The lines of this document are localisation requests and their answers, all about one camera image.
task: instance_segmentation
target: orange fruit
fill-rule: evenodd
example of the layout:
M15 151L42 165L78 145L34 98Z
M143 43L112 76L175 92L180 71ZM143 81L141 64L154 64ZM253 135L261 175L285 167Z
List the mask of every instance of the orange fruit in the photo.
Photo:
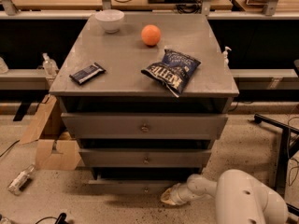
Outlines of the orange fruit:
M141 31L141 38L148 46L155 46L161 38L161 31L155 25L146 25Z

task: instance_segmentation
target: gray tabletop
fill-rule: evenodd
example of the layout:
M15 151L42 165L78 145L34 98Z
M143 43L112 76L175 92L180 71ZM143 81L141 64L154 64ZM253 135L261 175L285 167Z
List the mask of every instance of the gray tabletop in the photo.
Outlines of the gray tabletop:
M155 47L141 39L142 28L157 25L162 33ZM204 15L127 12L115 34L107 34L94 15L86 25L50 88L57 96L158 96L173 94L141 70L157 63L164 49L174 49L201 61L181 96L236 97L238 89ZM97 62L107 71L82 86L69 75Z

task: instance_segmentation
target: cardboard box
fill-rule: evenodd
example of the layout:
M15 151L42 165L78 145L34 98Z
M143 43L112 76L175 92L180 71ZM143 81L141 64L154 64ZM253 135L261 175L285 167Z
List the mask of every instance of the cardboard box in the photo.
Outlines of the cardboard box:
M74 170L81 161L78 143L65 131L55 96L45 96L20 144L34 141L37 141L36 169Z

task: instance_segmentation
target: white robotic arm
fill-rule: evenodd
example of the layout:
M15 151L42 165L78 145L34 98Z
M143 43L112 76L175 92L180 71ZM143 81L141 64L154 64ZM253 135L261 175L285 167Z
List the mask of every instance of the white robotic arm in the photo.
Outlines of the white robotic arm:
M214 197L217 224L283 224L288 207L282 197L253 176L239 170L224 172L218 182L191 175L162 195L162 202L181 205Z

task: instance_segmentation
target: dark packaged bar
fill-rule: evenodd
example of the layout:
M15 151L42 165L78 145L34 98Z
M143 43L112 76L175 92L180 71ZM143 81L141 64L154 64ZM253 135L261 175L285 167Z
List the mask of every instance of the dark packaged bar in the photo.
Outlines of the dark packaged bar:
M141 73L159 81L179 97L199 64L189 55L167 49L162 62L151 64Z
M82 85L86 81L90 80L93 77L96 77L99 74L105 73L106 70L99 65L98 63L93 63L90 66L79 70L74 75L69 75L72 80L74 80L79 85Z

